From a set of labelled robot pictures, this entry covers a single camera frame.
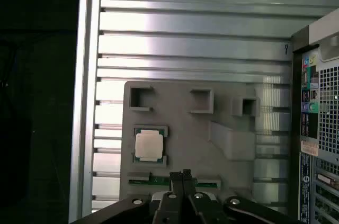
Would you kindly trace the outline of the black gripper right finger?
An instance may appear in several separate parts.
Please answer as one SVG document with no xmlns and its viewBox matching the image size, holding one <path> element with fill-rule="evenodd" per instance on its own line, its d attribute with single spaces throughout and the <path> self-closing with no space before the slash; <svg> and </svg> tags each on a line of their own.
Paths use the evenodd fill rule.
<svg viewBox="0 0 339 224">
<path fill-rule="evenodd" d="M 223 202 L 197 192 L 191 171 L 183 170 L 184 200 L 191 208 L 190 220 L 197 223 L 302 223 L 241 196 L 231 196 Z"/>
</svg>

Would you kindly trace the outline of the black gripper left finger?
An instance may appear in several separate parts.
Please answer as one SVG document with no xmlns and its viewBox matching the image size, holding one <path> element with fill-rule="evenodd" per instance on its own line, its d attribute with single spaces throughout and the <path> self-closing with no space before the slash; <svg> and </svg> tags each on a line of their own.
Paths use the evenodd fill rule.
<svg viewBox="0 0 339 224">
<path fill-rule="evenodd" d="M 170 190 L 134 194 L 73 223 L 179 223 L 183 203 L 183 173 L 170 173 Z"/>
</svg>

